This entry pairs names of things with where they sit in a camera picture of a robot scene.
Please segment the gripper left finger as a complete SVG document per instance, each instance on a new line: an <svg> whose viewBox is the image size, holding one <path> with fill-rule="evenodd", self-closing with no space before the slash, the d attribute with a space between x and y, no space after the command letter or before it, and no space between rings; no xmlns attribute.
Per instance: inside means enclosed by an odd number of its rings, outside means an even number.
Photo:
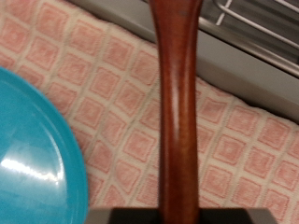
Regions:
<svg viewBox="0 0 299 224"><path fill-rule="evenodd" d="M85 224L160 224L154 208L91 209Z"/></svg>

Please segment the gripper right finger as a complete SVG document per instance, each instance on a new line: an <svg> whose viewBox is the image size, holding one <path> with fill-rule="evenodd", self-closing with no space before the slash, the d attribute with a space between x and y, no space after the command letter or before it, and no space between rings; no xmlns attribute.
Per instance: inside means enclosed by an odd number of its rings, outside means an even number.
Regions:
<svg viewBox="0 0 299 224"><path fill-rule="evenodd" d="M200 208L199 224L278 224L266 208Z"/></svg>

